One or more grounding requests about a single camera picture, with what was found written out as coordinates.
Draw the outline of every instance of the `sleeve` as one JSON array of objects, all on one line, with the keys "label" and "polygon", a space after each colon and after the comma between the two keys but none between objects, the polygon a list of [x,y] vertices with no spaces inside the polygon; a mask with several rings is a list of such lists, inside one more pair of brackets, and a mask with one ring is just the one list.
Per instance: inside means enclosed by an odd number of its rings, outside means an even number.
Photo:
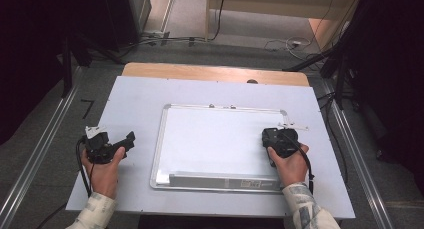
[{"label": "sleeve", "polygon": [[293,213],[293,222],[300,228],[340,228],[333,216],[315,202],[304,183],[294,183],[283,189],[284,196]]},{"label": "sleeve", "polygon": [[115,200],[93,192],[74,224],[67,229],[106,228],[115,207]]}]

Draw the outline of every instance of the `black controller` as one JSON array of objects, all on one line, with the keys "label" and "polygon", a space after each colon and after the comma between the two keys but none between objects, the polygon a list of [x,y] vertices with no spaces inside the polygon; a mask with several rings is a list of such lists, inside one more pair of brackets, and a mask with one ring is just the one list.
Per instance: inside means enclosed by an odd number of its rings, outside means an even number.
[{"label": "black controller", "polygon": [[130,132],[127,138],[115,144],[110,144],[107,132],[101,132],[91,139],[84,136],[84,143],[87,149],[87,157],[91,163],[94,164],[107,164],[109,163],[115,152],[120,147],[125,147],[124,157],[127,157],[127,152],[134,147],[135,135]]},{"label": "black controller", "polygon": [[[297,139],[298,135],[294,129],[265,128],[262,131],[262,145],[265,149],[274,148],[277,155],[282,158],[287,158],[299,150],[300,143]],[[275,167],[275,163],[271,159],[270,163]]]}]

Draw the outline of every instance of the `left hand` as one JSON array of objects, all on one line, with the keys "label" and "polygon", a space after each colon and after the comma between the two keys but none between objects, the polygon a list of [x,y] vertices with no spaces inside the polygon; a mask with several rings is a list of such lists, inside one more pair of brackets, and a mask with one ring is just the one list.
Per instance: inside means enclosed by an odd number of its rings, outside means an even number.
[{"label": "left hand", "polygon": [[81,162],[85,167],[88,177],[91,178],[91,185],[94,192],[115,199],[116,188],[118,186],[118,164],[124,157],[124,154],[125,148],[120,147],[111,162],[108,164],[93,165],[87,158],[86,149],[82,151]]}]

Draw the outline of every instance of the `wire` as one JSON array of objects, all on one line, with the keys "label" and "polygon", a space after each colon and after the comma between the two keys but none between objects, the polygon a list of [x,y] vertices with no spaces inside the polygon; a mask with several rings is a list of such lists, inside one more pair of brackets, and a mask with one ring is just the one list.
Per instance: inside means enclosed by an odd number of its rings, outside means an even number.
[{"label": "wire", "polygon": [[265,46],[264,46],[264,50],[265,51],[269,51],[269,52],[276,52],[276,51],[279,51],[281,48],[284,48],[284,46],[282,46],[282,47],[279,47],[279,48],[277,48],[277,49],[267,49],[267,46],[268,46],[268,44],[269,43],[271,43],[271,42],[281,42],[282,44],[284,44],[285,42],[284,41],[282,41],[282,40],[271,40],[271,41],[267,41],[266,42],[266,44],[265,44]]},{"label": "wire", "polygon": [[93,170],[94,170],[94,160],[93,160],[93,165],[91,166],[91,170],[90,170],[90,175],[89,175],[89,178],[88,178],[88,181],[90,182],[90,191],[91,191],[91,177],[93,176]]},{"label": "wire", "polygon": [[214,20],[215,20],[215,22],[216,22],[216,12],[217,12],[218,10],[217,9],[215,9],[215,12],[214,12]]},{"label": "wire", "polygon": [[300,60],[302,60],[302,61],[305,61],[305,60],[306,60],[306,59],[301,58],[300,56],[298,56],[298,55],[296,55],[296,54],[294,54],[294,53],[292,52],[292,49],[290,49],[290,48],[289,48],[288,40],[286,40],[286,49],[287,49],[287,51],[289,51],[289,52],[290,52],[290,54],[292,54],[292,56],[296,57],[297,59],[300,59]]},{"label": "wire", "polygon": [[75,148],[75,153],[76,153],[76,157],[77,157],[78,168],[80,170],[81,177],[82,177],[82,180],[84,182],[85,190],[87,191],[88,197],[90,197],[91,196],[91,186],[88,185],[87,178],[86,178],[85,173],[84,173],[84,168],[82,167],[81,152],[80,152],[80,149],[79,149],[82,142],[83,142],[83,138],[80,138],[77,142],[77,145],[76,145],[76,148]]},{"label": "wire", "polygon": [[306,166],[308,167],[308,178],[309,178],[309,191],[311,191],[311,194],[314,194],[314,175],[312,174],[312,167],[311,167],[311,162],[309,161],[308,156],[306,155],[306,153],[303,151],[303,149],[297,145],[297,143],[291,139],[289,136],[287,136],[284,133],[281,133],[281,135],[283,135],[284,137],[286,137],[287,139],[289,139],[289,141],[295,145],[297,147],[297,150],[300,152],[300,154],[302,155],[303,159],[305,160]]},{"label": "wire", "polygon": [[333,1],[334,0],[331,0],[330,1],[330,5],[328,6],[328,9],[327,9],[327,12],[324,14],[324,16],[321,18],[321,20],[319,21],[319,23],[318,23],[318,26],[317,26],[317,28],[315,29],[315,32],[314,32],[314,36],[312,37],[312,39],[311,39],[311,42],[313,42],[315,39],[316,39],[316,35],[317,35],[317,32],[318,32],[318,29],[319,29],[319,27],[321,26],[321,23],[322,23],[322,21],[324,20],[324,18],[328,15],[328,12],[330,12],[330,9],[331,9],[331,6],[333,5]]},{"label": "wire", "polygon": [[218,29],[216,30],[215,36],[212,39],[208,39],[213,41],[218,36],[219,31],[221,30],[221,13],[222,13],[222,7],[224,6],[224,0],[221,0],[221,7],[219,8],[219,15],[218,15]]},{"label": "wire", "polygon": [[68,204],[67,202],[65,202],[65,204],[63,204],[62,206],[60,206],[59,208],[57,208],[54,212],[52,212],[50,215],[48,215],[41,223],[40,225],[38,225],[38,227],[36,229],[41,229],[43,228],[43,226],[50,221],[50,219],[52,219],[58,212],[60,212],[61,210],[63,210],[66,207],[66,204]]},{"label": "wire", "polygon": [[161,41],[177,41],[177,42],[195,41],[200,43],[207,43],[205,42],[204,38],[199,39],[199,37],[168,37],[168,38],[159,38],[159,39],[146,39],[146,40],[140,41],[136,45],[150,44],[152,42],[161,42]]},{"label": "wire", "polygon": [[[347,15],[349,14],[350,10],[353,8],[353,5],[355,5],[356,1],[357,1],[357,0],[353,0],[353,1],[352,1],[352,3],[350,4],[349,9],[347,10],[347,12],[345,13],[345,15],[343,16],[343,18],[342,18],[342,20],[341,20],[342,22],[343,22],[343,21],[345,21],[345,19],[346,19]],[[343,33],[347,30],[347,28],[348,28],[349,26],[350,26],[350,25],[348,25],[346,28],[344,28],[344,27],[341,27],[341,28],[340,28],[340,32],[339,32],[339,35],[338,35],[339,40],[340,40],[340,38],[342,37]],[[327,47],[329,43],[330,43],[330,41],[328,41],[328,42],[327,42],[327,44],[325,44],[325,46],[324,46],[323,48]]]},{"label": "wire", "polygon": [[336,137],[336,134],[334,133],[334,130],[333,130],[333,128],[331,127],[331,124],[330,124],[330,118],[329,118],[329,114],[330,114],[330,108],[331,108],[331,105],[333,104],[333,101],[334,101],[334,96],[335,96],[335,92],[332,92],[332,93],[329,93],[329,94],[331,94],[330,95],[330,97],[328,98],[328,101],[325,103],[325,105],[323,106],[323,107],[325,107],[325,127],[327,128],[327,129],[330,129],[330,132],[331,132],[331,135],[333,136],[333,138],[334,138],[334,140],[336,141],[336,144],[337,144],[337,148],[338,148],[338,150],[339,150],[339,152],[340,152],[340,156],[341,156],[341,158],[342,158],[342,162],[343,162],[343,168],[344,168],[344,183],[347,185],[348,184],[348,182],[349,182],[349,174],[348,174],[348,171],[347,171],[347,163],[346,163],[346,157],[345,157],[345,155],[344,155],[344,153],[343,153],[343,151],[342,151],[342,148],[341,148],[341,146],[340,146],[340,142],[339,142],[339,140],[337,139],[337,137]]},{"label": "wire", "polygon": [[325,97],[330,98],[330,96],[334,95],[334,93],[335,93],[335,92],[330,92],[330,93],[327,93],[327,94],[325,94],[325,95],[323,95],[323,96],[317,97],[317,101],[320,101],[320,100],[322,100],[322,99],[323,99],[323,98],[325,98]]}]

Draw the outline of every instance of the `metal rail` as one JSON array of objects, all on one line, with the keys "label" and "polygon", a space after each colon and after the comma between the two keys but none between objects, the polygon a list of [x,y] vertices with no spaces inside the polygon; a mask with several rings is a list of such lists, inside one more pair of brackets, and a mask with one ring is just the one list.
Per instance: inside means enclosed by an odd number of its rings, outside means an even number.
[{"label": "metal rail", "polygon": [[41,135],[41,138],[35,146],[27,163],[25,164],[24,169],[22,170],[15,184],[12,186],[12,189],[9,191],[9,194],[7,195],[6,200],[2,205],[0,211],[0,228],[6,229],[10,226],[16,211],[24,199],[25,194],[31,185],[31,182],[35,177],[35,174],[43,162],[51,142],[56,135],[56,132],[59,129],[59,126],[62,123],[62,120],[65,117],[66,112],[72,103],[72,100],[74,99],[74,96],[80,86],[81,78],[84,74],[85,71],[83,71],[81,67],[76,68],[74,72],[74,87],[71,89],[67,97],[60,100],[52,118],[49,121],[49,124]]},{"label": "metal rail", "polygon": [[[328,80],[324,80],[324,87],[326,93],[333,92],[333,87]],[[347,149],[350,157],[352,158],[353,165],[358,172],[359,180],[364,188],[365,195],[367,196],[368,203],[374,214],[374,218],[380,229],[394,228],[390,216],[386,210],[383,199],[380,196],[377,186],[371,176],[371,173],[366,165],[355,137],[352,133],[351,127],[346,119],[344,111],[340,111],[335,103],[332,104],[333,113],[336,117],[340,131],[346,142]]]}]

